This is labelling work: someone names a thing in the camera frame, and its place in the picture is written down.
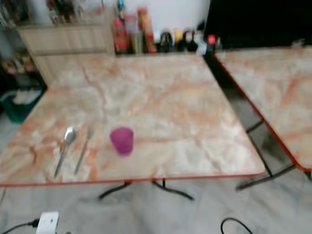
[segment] electrical cord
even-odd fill
[[[33,221],[31,221],[31,222],[16,225],[13,228],[10,228],[9,230],[7,230],[7,231],[5,231],[5,232],[3,232],[1,234],[7,234],[7,233],[15,230],[16,228],[20,228],[20,227],[24,227],[24,226],[32,226],[33,228],[36,228],[36,227],[38,227],[39,220],[40,220],[39,218],[36,218]]]
[[[225,233],[223,232],[223,225],[224,225],[224,223],[225,223],[226,221],[230,221],[230,220],[239,223],[239,224],[242,225],[250,234],[253,234],[252,231],[251,231],[245,224],[243,224],[243,223],[242,223],[241,221],[239,221],[238,219],[236,219],[236,218],[231,218],[231,217],[225,218],[225,219],[221,222],[220,229],[221,229],[221,233],[222,233],[222,234],[225,234]]]

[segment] cup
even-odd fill
[[[127,127],[120,127],[110,134],[113,146],[120,156],[128,156],[133,149],[134,132]]]

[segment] floor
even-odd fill
[[[225,91],[243,125],[257,122],[249,104],[234,90]],[[0,117],[0,151],[18,126]],[[289,163],[279,145],[261,126],[252,134],[265,159],[278,170]],[[275,181],[236,192],[246,179],[170,181],[188,192],[191,202],[165,193],[151,183],[138,183],[108,196],[96,196],[112,185],[0,189],[0,232],[31,221],[45,211],[59,211],[58,234],[219,234],[226,217],[244,222],[254,234],[310,234],[312,183],[294,170]],[[20,228],[12,234],[34,234]],[[246,234],[229,222],[225,234]]]

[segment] white power strip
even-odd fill
[[[44,212],[40,216],[36,234],[56,234],[59,222],[58,212]]]

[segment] metal fork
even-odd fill
[[[88,142],[92,138],[93,133],[94,133],[94,129],[89,127],[88,128],[88,133],[87,133],[87,138],[86,138],[86,141],[84,142],[83,149],[81,151],[81,154],[80,154],[80,157],[79,157],[79,161],[78,161],[76,169],[75,169],[75,175],[77,174],[77,172],[78,172],[78,170],[80,168],[81,162],[83,160],[84,153],[86,152],[86,149],[87,149]]]

